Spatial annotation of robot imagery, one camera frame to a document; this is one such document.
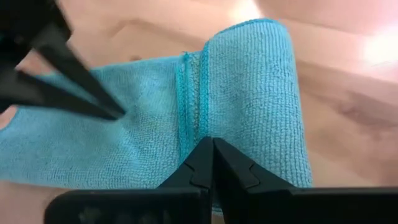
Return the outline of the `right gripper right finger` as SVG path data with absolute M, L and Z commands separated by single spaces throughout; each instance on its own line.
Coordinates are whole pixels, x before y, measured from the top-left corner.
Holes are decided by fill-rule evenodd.
M 294 186 L 261 167 L 221 138 L 215 147 L 214 177 L 225 224 L 286 224 Z

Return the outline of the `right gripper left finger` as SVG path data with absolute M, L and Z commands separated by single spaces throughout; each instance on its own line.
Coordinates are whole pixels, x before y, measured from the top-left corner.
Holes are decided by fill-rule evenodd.
M 198 187 L 212 188 L 213 183 L 213 140 L 205 137 L 197 144 L 178 169 L 161 187 Z

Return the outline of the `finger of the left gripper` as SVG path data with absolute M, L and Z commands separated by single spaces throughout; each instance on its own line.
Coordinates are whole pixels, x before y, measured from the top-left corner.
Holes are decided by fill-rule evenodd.
M 63 40 L 41 40 L 40 54 L 70 81 L 89 93 L 93 100 L 87 100 L 66 93 L 64 108 L 98 118 L 121 118 L 125 110 L 105 90 L 102 84 L 79 61 Z
M 3 107 L 9 105 L 37 106 L 76 113 L 64 108 L 67 105 L 67 100 L 64 98 L 66 93 L 73 95 L 22 71 L 8 71 L 0 74 L 0 105 Z M 117 120 L 119 118 L 101 119 Z

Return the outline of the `blue microfiber towel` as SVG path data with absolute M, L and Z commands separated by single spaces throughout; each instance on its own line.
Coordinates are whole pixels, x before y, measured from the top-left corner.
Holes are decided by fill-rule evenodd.
M 243 22 L 200 51 L 107 65 L 93 75 L 126 115 L 109 122 L 19 108 L 0 130 L 0 180 L 151 189 L 211 136 L 298 187 L 312 185 L 293 47 L 278 22 Z

